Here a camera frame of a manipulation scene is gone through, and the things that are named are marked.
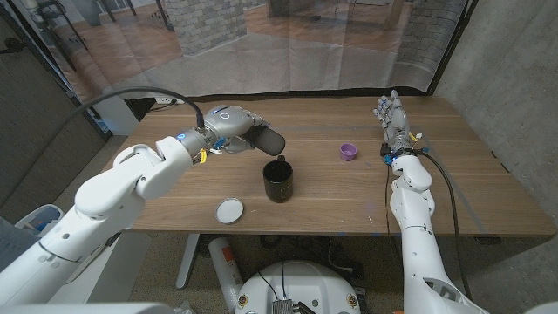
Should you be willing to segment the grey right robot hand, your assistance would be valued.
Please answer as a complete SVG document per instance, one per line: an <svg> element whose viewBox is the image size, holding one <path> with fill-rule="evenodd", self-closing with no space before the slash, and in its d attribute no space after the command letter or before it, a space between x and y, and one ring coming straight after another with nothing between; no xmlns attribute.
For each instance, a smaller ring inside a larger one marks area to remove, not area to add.
<svg viewBox="0 0 558 314"><path fill-rule="evenodd" d="M409 154L412 150L411 129L398 93L392 90L389 96L381 96L373 114L383 129L384 143L380 155L393 159Z"/></svg>

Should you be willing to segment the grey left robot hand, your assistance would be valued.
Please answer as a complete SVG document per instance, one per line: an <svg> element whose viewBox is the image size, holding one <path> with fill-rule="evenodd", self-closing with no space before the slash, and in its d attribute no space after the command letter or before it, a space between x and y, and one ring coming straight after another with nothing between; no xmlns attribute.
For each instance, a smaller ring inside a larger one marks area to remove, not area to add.
<svg viewBox="0 0 558 314"><path fill-rule="evenodd" d="M215 136L215 142L210 146L215 151L236 154L258 148L272 156L281 152L280 147L269 142L274 136L268 121L239 106L214 107L205 115L204 122Z"/></svg>

